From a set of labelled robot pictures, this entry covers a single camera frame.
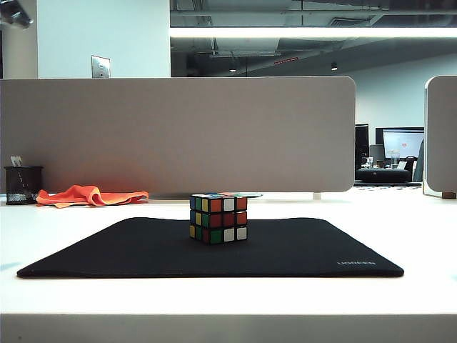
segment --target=mouse pad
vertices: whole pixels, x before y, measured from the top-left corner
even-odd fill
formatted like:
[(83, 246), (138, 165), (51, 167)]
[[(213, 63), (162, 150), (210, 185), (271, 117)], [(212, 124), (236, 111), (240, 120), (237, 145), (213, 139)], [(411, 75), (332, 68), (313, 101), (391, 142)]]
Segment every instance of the mouse pad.
[(19, 277), (400, 277), (402, 268), (321, 219), (248, 221), (248, 239), (206, 245), (189, 221), (130, 218)]

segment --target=pen holder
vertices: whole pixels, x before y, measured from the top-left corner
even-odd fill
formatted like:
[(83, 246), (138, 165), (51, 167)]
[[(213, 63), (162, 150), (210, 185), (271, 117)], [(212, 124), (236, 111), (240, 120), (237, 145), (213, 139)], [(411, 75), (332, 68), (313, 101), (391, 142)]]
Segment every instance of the pen holder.
[(42, 166), (5, 166), (6, 204), (36, 204), (41, 185)]

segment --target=white desk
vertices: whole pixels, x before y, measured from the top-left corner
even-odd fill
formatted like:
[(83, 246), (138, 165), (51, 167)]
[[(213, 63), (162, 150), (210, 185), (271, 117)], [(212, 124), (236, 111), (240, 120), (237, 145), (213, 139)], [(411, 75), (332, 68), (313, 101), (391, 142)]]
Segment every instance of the white desk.
[[(403, 267), (393, 279), (20, 279), (20, 268), (119, 220), (187, 219), (189, 203), (55, 209), (3, 201), (0, 210), (5, 343), (457, 340), (457, 201), (420, 189), (249, 202), (250, 219), (330, 221)], [(221, 293), (218, 302), (199, 296), (208, 289)]]

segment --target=ceiling light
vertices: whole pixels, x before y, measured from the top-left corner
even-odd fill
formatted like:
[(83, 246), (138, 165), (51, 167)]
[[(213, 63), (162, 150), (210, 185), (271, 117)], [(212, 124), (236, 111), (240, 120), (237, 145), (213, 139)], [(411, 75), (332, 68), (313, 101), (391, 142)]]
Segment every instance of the ceiling light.
[(457, 38), (456, 27), (171, 27), (176, 38)]

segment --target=gray partition panel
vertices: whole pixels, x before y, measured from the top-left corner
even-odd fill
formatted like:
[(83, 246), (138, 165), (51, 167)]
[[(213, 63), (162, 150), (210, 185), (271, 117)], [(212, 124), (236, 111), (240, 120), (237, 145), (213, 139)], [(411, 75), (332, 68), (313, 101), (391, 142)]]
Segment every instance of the gray partition panel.
[(425, 179), (436, 192), (457, 192), (457, 76), (426, 86)]
[(342, 192), (354, 112), (344, 76), (3, 80), (2, 189), (22, 155), (49, 192)]

